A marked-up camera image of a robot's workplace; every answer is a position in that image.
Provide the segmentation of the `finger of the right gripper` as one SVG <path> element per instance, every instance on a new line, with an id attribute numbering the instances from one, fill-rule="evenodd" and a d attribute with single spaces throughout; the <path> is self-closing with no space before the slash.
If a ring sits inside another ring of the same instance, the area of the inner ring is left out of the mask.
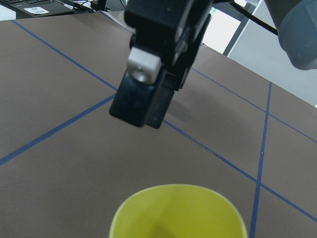
<path id="1" fill-rule="evenodd" d="M 109 113 L 136 127 L 144 126 L 160 85 L 160 57 L 132 47 Z"/>

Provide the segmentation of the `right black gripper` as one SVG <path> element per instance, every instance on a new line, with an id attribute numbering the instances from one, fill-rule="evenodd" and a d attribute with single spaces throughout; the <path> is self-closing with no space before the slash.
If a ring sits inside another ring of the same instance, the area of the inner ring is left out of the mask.
<path id="1" fill-rule="evenodd" d="M 160 57 L 167 73 L 151 106 L 146 125 L 158 129 L 174 90 L 181 89 L 210 22 L 212 0 L 130 0 L 124 21 L 135 33 L 130 47 Z"/>

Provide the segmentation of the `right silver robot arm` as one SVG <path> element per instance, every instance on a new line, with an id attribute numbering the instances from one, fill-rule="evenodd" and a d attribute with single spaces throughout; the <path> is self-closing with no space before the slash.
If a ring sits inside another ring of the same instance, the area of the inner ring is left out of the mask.
<path id="1" fill-rule="evenodd" d="M 317 67 L 317 3 L 268 0 L 270 26 L 235 1 L 228 4 L 278 37 L 294 67 Z M 125 23 L 135 30 L 127 68 L 109 113 L 136 127 L 159 128 L 190 72 L 217 0 L 131 0 Z"/>

